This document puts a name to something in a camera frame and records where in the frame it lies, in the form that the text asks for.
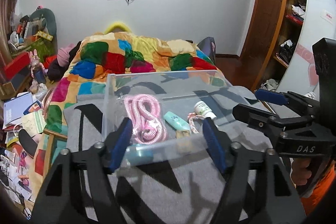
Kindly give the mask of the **right hand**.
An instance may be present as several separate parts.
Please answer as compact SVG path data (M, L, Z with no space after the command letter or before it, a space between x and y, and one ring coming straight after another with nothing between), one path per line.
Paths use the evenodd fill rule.
M311 171L308 170L310 159L296 158L291 164L291 179L296 186L305 185L311 177Z

